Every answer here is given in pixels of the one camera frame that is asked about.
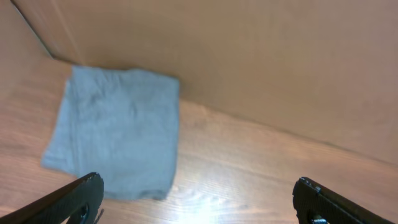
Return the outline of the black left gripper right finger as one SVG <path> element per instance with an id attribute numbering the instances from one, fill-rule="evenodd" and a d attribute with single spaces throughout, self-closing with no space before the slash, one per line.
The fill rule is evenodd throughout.
<path id="1" fill-rule="evenodd" d="M 392 224 L 308 177 L 296 181 L 292 196 L 300 224 Z"/>

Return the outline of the grey shorts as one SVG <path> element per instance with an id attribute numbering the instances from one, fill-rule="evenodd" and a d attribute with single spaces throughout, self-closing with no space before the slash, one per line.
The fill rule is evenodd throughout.
<path id="1" fill-rule="evenodd" d="M 179 132 L 176 78 L 141 69 L 73 66 L 42 166 L 97 172 L 116 200 L 167 197 Z"/>

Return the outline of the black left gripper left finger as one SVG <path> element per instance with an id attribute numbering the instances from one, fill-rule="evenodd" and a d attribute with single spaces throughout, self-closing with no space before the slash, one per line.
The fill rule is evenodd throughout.
<path id="1" fill-rule="evenodd" d="M 103 197 L 103 179 L 92 172 L 1 217 L 1 224 L 95 224 Z"/>

